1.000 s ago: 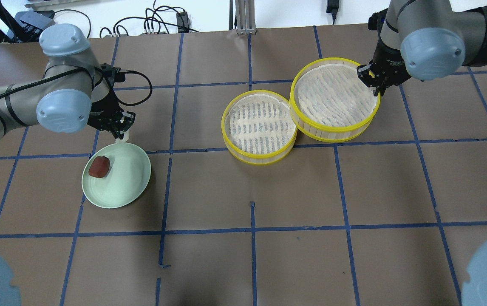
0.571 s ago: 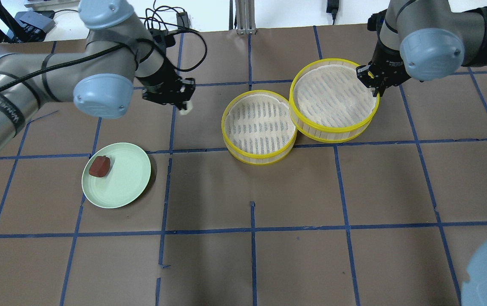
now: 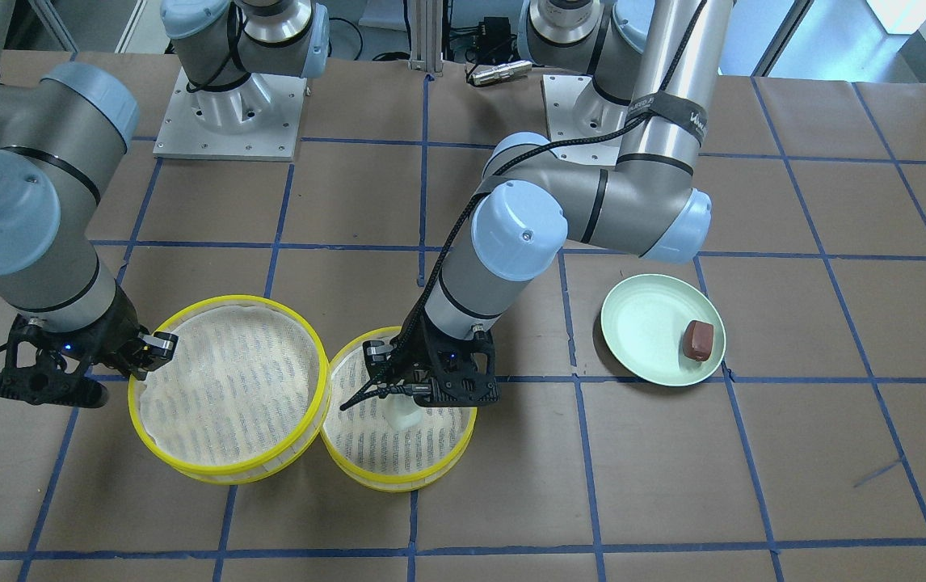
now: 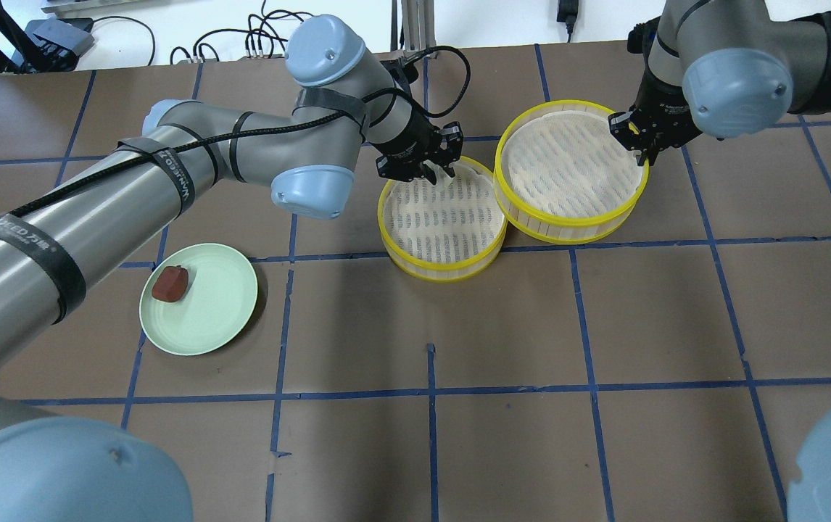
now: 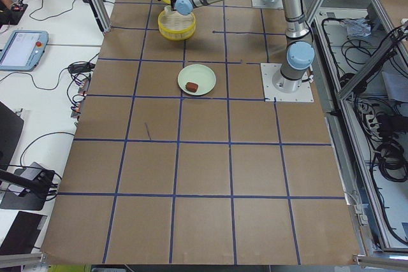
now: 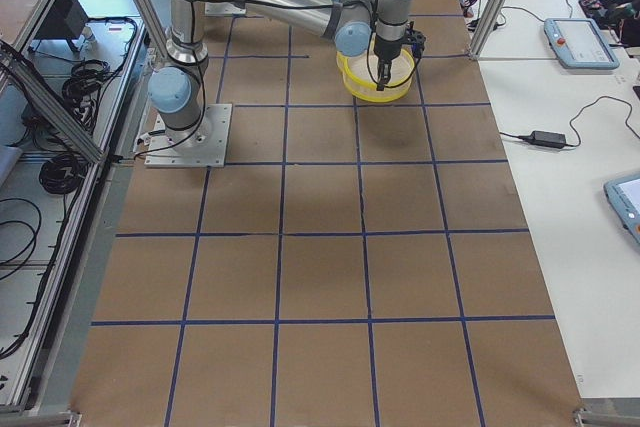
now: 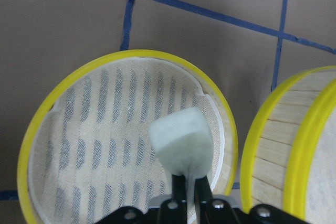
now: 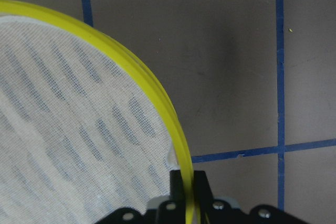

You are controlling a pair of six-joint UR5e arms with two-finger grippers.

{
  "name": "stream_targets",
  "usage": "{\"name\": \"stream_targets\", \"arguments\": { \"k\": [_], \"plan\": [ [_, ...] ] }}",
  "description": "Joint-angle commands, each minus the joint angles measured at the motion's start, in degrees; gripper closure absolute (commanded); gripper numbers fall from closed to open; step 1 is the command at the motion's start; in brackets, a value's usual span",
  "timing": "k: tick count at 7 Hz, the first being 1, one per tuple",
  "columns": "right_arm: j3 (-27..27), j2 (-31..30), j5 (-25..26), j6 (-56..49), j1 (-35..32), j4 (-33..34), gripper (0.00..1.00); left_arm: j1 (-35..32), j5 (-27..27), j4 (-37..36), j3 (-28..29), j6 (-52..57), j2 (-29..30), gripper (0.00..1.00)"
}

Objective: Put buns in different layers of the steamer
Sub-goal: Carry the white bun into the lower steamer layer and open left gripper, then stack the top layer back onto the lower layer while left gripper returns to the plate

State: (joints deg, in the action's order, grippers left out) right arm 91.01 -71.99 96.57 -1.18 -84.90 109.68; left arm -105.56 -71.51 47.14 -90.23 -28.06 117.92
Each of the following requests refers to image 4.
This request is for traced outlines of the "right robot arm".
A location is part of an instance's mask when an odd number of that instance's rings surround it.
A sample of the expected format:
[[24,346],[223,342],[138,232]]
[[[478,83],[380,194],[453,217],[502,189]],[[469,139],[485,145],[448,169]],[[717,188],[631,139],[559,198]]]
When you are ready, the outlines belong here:
[[785,115],[831,113],[831,11],[776,21],[763,1],[667,1],[627,47],[645,69],[608,128],[638,165],[700,135],[738,138]]

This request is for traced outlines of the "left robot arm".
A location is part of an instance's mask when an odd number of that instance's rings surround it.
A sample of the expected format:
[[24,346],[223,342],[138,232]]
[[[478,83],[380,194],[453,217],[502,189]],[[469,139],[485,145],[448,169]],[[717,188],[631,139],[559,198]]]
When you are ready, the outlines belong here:
[[[0,367],[80,307],[88,291],[217,182],[268,187],[296,215],[337,218],[360,146],[393,181],[452,176],[459,123],[407,92],[332,14],[300,23],[286,44],[300,87],[290,117],[161,100],[138,138],[40,199],[0,214]],[[191,521],[174,460],[114,424],[0,397],[0,521]]]

